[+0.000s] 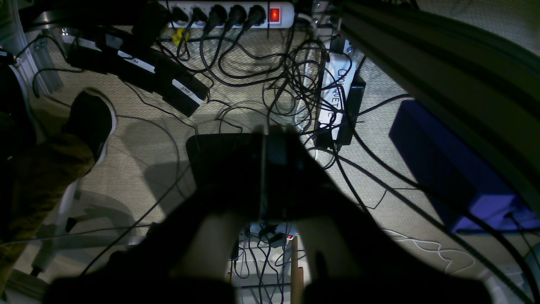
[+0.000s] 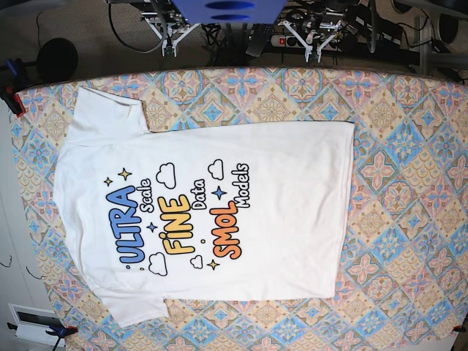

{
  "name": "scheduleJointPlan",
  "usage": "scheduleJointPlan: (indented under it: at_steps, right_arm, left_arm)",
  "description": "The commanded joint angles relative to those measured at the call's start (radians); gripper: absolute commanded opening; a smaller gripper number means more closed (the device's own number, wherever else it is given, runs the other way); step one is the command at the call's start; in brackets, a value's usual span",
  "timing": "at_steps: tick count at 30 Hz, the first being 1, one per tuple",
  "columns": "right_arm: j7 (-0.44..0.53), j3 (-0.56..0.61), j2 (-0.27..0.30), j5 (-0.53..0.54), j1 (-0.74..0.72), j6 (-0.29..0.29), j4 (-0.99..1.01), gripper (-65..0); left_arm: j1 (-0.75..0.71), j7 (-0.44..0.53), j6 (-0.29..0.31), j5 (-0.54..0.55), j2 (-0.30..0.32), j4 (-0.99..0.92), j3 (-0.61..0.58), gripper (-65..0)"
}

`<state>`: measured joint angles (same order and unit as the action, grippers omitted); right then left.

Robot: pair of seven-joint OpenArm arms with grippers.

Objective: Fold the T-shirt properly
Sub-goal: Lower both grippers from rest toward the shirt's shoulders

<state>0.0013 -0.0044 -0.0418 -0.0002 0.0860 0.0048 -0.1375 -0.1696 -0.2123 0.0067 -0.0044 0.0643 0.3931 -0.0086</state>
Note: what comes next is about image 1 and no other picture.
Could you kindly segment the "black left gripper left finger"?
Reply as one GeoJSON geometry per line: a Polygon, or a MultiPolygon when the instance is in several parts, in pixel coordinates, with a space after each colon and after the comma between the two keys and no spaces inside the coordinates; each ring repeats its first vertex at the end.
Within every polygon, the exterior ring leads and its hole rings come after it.
{"type": "Polygon", "coordinates": [[[56,279],[48,304],[233,304],[226,267],[241,229],[259,215],[259,134],[198,138],[197,186],[137,246],[106,266],[56,279]]]}

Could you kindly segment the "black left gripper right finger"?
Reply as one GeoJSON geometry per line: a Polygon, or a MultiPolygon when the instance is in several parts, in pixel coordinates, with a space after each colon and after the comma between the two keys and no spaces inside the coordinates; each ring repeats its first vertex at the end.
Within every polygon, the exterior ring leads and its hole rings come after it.
{"type": "Polygon", "coordinates": [[[292,129],[265,138],[268,214],[295,223],[312,281],[303,304],[490,304],[480,281],[447,275],[393,241],[347,198],[292,129]]]}

